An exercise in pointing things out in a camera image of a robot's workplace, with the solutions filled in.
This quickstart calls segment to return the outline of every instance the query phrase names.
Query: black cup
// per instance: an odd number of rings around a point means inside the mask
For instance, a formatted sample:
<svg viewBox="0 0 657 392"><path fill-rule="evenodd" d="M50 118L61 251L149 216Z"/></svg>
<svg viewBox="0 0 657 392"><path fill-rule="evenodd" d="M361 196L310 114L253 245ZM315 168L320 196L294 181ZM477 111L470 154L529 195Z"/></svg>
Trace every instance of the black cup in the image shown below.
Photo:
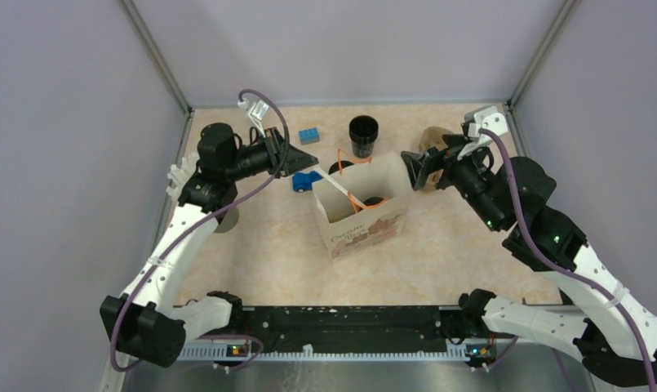
<svg viewBox="0 0 657 392"><path fill-rule="evenodd" d="M354 155L357 158L369 157L379 135L379 123L369 116L357 116L350 121L349 130Z"/></svg>

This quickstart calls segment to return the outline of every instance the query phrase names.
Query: white connector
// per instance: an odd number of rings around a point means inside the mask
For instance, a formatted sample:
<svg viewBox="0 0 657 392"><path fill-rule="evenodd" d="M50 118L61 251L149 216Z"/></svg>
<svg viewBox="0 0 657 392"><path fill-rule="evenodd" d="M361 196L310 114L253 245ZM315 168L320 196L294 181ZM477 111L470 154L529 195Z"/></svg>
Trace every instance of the white connector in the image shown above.
<svg viewBox="0 0 657 392"><path fill-rule="evenodd" d="M170 167L170 172L167 173L167 178L172 180L172 185L167 186L167 194L170 195L173 202L179 200L184 185L186 185L186 182L189 181L191 176L196 172L196 163L199 158L198 153L193 152L182 157L180 167L177 167L176 165Z"/></svg>
<svg viewBox="0 0 657 392"><path fill-rule="evenodd" d="M244 98L237 102L237 107L246 111L246 116L249 118L249 121L254 124L254 127L258 128L261 136L265 137L265 130L261 122L270 106L263 102L263 100L257 100L254 103L250 103L248 99Z"/></svg>
<svg viewBox="0 0 657 392"><path fill-rule="evenodd" d="M468 125L468 137L472 141L460 150L458 160L472 154L476 149L487 147L491 144L491 138L487 135L481 135L479 133L480 129L483 128L492 131L498 136L508 133L506 117L502 113L499 113L499 110L495 106L486 106L465 114L465 121L470 120L472 121Z"/></svg>

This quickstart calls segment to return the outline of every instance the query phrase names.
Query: black cylinder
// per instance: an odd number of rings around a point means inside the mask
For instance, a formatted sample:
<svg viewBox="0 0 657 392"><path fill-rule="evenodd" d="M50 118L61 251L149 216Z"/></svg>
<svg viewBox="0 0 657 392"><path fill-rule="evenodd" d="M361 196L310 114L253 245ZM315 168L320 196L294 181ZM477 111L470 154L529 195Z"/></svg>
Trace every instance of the black cylinder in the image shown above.
<svg viewBox="0 0 657 392"><path fill-rule="evenodd" d="M345 169L346 167L350 167L353 164L354 163L351 163L350 161L340 161L340 162L333 163L331 165L331 168L328 169L328 174L333 174L333 173L337 172L338 170L340 170L341 166L343 167L343 169Z"/></svg>
<svg viewBox="0 0 657 392"><path fill-rule="evenodd" d="M225 179L238 181L261 172L267 172L273 168L270 161L268 149L265 143L250 145L240 149L237 156L237 164L225 171Z"/></svg>
<svg viewBox="0 0 657 392"><path fill-rule="evenodd" d="M357 116L349 124L352 151L358 158L368 158L374 151L379 123L369 116Z"/></svg>
<svg viewBox="0 0 657 392"><path fill-rule="evenodd" d="M513 210L509 215L499 208L489 195L487 180L480 176L471 159L464 159L444 173L490 230L507 230L513 225Z"/></svg>

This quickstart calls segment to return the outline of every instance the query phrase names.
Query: cable tie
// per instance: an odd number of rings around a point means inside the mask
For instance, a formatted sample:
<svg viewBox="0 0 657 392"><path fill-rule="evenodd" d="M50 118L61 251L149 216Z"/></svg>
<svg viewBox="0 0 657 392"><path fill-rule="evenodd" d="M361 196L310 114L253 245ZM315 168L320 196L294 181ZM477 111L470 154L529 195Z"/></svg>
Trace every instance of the cable tie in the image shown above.
<svg viewBox="0 0 657 392"><path fill-rule="evenodd" d="M148 261L146 261L148 264L152 265L157 265L157 266L165 266L166 262L161 259L160 257L157 256L151 256L148 258Z"/></svg>
<svg viewBox="0 0 657 392"><path fill-rule="evenodd" d="M624 285L620 281L616 281L616 287L614 287L614 291L611 292L611 295L614 297L612 300L607 302L602 302L600 304L578 305L578 307L580 309L609 310L620 304L623 298L627 296L629 293L630 291L628 290L627 287L624 287Z"/></svg>

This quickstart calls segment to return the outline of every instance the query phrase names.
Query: metal corner post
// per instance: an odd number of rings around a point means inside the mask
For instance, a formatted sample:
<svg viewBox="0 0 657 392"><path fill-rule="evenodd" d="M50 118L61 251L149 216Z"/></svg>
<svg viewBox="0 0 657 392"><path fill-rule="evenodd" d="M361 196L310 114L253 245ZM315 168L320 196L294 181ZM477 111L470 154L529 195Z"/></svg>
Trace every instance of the metal corner post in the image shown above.
<svg viewBox="0 0 657 392"><path fill-rule="evenodd" d="M182 113L189 115L191 112L191 105L189 105L184 93L181 91L179 83L176 81L174 74L172 73L169 65L165 61L160 49L158 48L157 43L153 39L148 26L145 24L143 17L140 15L138 8L136 8L133 0L118 0L119 4L122 6L124 13L127 15L131 26L133 27L136 35L143 44L143 47L148 52L150 60L155 65L155 69L162 82L165 83L167 90L170 92L172 97L176 100L177 105L180 107Z"/></svg>
<svg viewBox="0 0 657 392"><path fill-rule="evenodd" d="M182 131L181 139L179 142L179 147L177 148L176 156L174 159L174 164L180 163L184 153L186 152L186 143L189 140L189 134L191 133L191 125L193 124L193 110L186 115L186 123L184 124L184 130ZM167 229L167 224L170 222L170 216L173 211L174 202L170 200L170 195L165 194L165 200L162 204L162 211L160 212L160 218L158 219L158 231L155 233L155 238L153 239L152 249L158 245L160 238L165 234Z"/></svg>
<svg viewBox="0 0 657 392"><path fill-rule="evenodd" d="M515 140L516 150L519 155L529 156L530 151L527 147L525 134L518 124L518 104L521 102L533 78L539 69L542 68L542 64L549 55L549 52L551 51L554 43L557 41L561 31L566 27L566 22L573 15L579 4L580 0L564 1L561 9L557 13L556 18L554 18L551 26L549 26L549 30L544 35L544 38L537 48L537 51L532 56L532 60L530 60L530 63L528 64L525 73L523 73L520 82L516 85L516 88L513 90L511 97L508 98L504 104L504 112L508 118L508 126L510 128L511 134L513 135L513 140Z"/></svg>

